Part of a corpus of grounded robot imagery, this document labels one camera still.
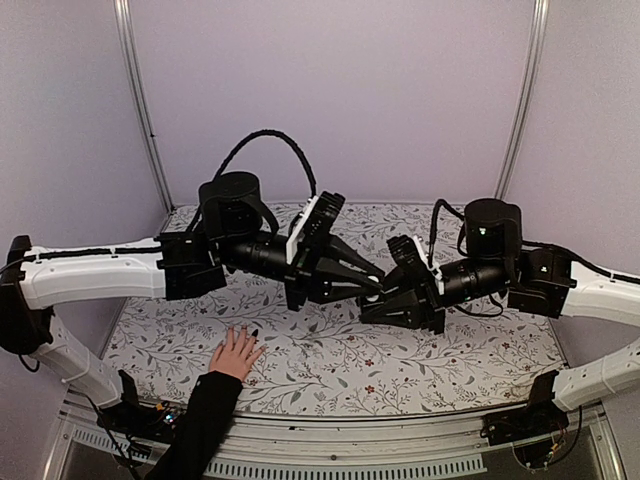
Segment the person's bare hand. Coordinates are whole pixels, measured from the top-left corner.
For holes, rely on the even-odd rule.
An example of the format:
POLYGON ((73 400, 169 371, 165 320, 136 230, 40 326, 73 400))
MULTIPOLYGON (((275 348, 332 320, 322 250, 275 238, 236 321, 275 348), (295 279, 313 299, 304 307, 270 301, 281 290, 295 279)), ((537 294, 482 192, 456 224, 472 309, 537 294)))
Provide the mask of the person's bare hand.
POLYGON ((243 325, 238 331, 234 327, 227 330, 226 339, 213 353, 208 372, 218 372, 244 382, 254 364, 265 353, 264 346, 257 347, 257 332, 250 333, 243 325))

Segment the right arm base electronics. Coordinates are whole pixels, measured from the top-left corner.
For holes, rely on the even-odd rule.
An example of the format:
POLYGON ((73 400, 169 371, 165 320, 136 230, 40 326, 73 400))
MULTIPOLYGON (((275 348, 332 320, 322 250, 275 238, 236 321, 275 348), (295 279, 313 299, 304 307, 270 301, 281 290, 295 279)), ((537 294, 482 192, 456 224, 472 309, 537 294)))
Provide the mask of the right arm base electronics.
POLYGON ((548 470, 562 462, 577 446, 583 427, 583 407, 570 444, 568 413, 553 400, 553 384, 559 376, 552 370, 537 376, 522 407, 482 417, 480 437, 490 446, 510 444, 517 463, 529 472, 548 470))

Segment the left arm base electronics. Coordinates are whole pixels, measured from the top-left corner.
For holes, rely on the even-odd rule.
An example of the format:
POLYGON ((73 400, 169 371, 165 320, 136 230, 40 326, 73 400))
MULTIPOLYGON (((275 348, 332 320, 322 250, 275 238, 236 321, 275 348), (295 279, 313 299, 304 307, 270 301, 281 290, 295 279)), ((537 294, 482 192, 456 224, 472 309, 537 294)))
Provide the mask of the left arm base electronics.
POLYGON ((115 442, 118 454, 131 464, 134 452, 150 452, 137 439, 166 445, 174 440, 184 410, 166 400, 142 401, 134 379, 124 370, 117 371, 116 386, 116 399, 97 407, 98 425, 115 442))

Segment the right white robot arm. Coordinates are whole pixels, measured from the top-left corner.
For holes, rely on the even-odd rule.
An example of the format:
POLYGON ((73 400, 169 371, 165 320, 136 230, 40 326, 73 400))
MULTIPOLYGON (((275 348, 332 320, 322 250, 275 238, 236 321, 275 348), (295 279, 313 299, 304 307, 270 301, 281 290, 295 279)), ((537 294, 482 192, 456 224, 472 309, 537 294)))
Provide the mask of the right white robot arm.
POLYGON ((440 334, 447 309, 461 311, 466 303, 498 297, 511 309, 548 318, 638 322, 638 277, 599 267, 558 245, 524 240, 520 208, 503 200, 477 199, 458 212, 462 257, 437 263, 436 222, 449 206, 436 202, 426 243, 407 235, 388 239, 395 267, 376 299, 361 299, 363 323, 440 334))

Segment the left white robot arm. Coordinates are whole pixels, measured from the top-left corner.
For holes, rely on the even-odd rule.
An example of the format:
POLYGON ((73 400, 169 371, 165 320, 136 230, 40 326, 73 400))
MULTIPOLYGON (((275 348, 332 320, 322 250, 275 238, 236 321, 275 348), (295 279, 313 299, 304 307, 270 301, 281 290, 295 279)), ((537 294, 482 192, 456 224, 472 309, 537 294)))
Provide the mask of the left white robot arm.
POLYGON ((332 233, 344 205, 337 193, 311 197, 288 235, 261 198, 258 178, 225 173, 199 188, 185 230, 137 242, 51 249, 16 237, 1 270, 1 346, 31 357, 109 409, 128 434, 148 426, 134 380, 106 366, 58 319, 58 304, 109 298, 199 298, 235 271, 279 281, 290 310, 381 291, 383 271, 332 233))

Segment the black sleeved forearm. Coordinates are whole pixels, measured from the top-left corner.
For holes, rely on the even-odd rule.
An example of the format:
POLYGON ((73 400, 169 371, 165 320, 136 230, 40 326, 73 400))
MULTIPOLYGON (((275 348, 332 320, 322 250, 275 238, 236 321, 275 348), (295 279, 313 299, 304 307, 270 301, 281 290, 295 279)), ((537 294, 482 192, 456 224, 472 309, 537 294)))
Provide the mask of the black sleeved forearm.
POLYGON ((166 452, 145 479, 201 479, 231 424, 242 382, 221 372, 201 375, 166 452))

